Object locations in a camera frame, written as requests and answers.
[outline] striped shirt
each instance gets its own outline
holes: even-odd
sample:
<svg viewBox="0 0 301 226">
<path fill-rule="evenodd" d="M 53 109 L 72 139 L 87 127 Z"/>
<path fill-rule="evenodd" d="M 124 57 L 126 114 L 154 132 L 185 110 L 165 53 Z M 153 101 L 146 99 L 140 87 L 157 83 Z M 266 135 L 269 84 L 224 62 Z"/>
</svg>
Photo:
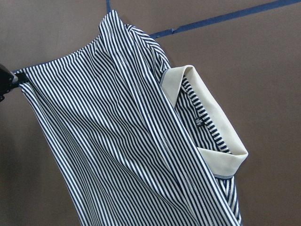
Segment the striped shirt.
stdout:
<svg viewBox="0 0 301 226">
<path fill-rule="evenodd" d="M 231 144 L 227 118 L 213 118 L 221 109 L 195 68 L 171 68 L 114 10 L 99 31 L 78 51 L 19 70 L 81 225 L 241 225 L 233 174 L 242 161 L 233 169 L 228 159 L 247 152 Z"/>
</svg>

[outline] blue tape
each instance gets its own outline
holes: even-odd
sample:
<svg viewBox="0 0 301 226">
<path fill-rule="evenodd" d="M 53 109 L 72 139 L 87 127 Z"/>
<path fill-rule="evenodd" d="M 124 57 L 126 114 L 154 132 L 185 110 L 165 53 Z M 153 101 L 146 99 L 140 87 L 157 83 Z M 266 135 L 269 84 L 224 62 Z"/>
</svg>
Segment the blue tape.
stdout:
<svg viewBox="0 0 301 226">
<path fill-rule="evenodd" d="M 111 3 L 110 3 L 110 0 L 106 0 L 106 3 L 107 3 L 107 13 L 110 13 L 111 12 Z"/>
<path fill-rule="evenodd" d="M 156 39 L 156 38 L 168 36 L 168 35 L 175 34 L 175 33 L 185 32 L 185 31 L 192 30 L 192 29 L 195 29 L 195 28 L 204 27 L 204 26 L 208 26 L 208 25 L 211 25 L 211 24 L 216 24 L 216 23 L 223 22 L 223 21 L 226 21 L 226 20 L 231 20 L 231 19 L 235 19 L 235 18 L 238 18 L 238 17 L 247 16 L 247 15 L 254 14 L 254 13 L 259 13 L 259 12 L 263 12 L 263 11 L 278 8 L 278 7 L 291 5 L 291 4 L 298 3 L 298 2 L 301 2 L 301 0 L 278 0 L 278 1 L 273 1 L 273 2 L 270 2 L 270 3 L 266 3 L 266 4 L 263 4 L 263 5 L 259 5 L 259 6 L 255 6 L 255 7 L 251 7 L 251 8 L 246 8 L 246 9 L 236 11 L 236 12 L 233 12 L 233 13 L 228 13 L 228 14 L 225 14 L 225 15 L 212 17 L 212 18 L 197 21 L 197 22 L 194 22 L 194 23 L 191 23 L 191 24 L 186 24 L 186 25 L 178 27 L 176 30 L 169 29 L 169 30 L 157 32 L 157 33 L 151 34 L 150 36 L 153 39 Z"/>
</svg>

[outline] clothing label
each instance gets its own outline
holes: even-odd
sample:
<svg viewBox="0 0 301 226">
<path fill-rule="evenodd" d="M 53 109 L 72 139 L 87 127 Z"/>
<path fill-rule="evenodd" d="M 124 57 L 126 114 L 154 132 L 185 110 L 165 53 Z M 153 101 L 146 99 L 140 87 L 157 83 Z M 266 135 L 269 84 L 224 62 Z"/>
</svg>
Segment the clothing label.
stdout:
<svg viewBox="0 0 301 226">
<path fill-rule="evenodd" d="M 197 127 L 205 126 L 205 122 L 201 117 L 194 119 L 194 121 L 196 122 Z"/>
</svg>

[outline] navy and white striped fabric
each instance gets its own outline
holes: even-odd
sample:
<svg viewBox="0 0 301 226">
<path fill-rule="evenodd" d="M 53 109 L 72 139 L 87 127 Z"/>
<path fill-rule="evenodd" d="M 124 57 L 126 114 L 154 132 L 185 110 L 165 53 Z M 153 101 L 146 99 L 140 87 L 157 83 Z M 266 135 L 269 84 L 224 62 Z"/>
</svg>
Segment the navy and white striped fabric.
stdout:
<svg viewBox="0 0 301 226">
<path fill-rule="evenodd" d="M 206 115 L 187 79 L 173 107 L 159 44 L 114 10 L 99 31 L 72 54 L 19 70 L 80 223 L 240 225 L 234 177 L 215 177 L 197 147 L 231 150 L 210 119 L 199 130 L 191 123 Z"/>
</svg>

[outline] gray wall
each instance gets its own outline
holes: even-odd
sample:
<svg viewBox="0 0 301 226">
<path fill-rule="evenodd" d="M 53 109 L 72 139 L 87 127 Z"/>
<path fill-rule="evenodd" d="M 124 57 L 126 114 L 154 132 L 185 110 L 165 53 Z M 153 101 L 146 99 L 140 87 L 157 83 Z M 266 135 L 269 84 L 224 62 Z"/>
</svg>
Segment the gray wall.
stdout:
<svg viewBox="0 0 301 226">
<path fill-rule="evenodd" d="M 270 1 L 112 0 L 146 33 Z M 194 65 L 249 157 L 236 174 L 246 226 L 301 225 L 301 3 L 157 39 L 172 67 Z M 13 71 L 93 40 L 102 0 L 0 0 L 0 63 Z M 37 119 L 19 88 L 0 103 L 0 225 L 79 225 Z"/>
</svg>

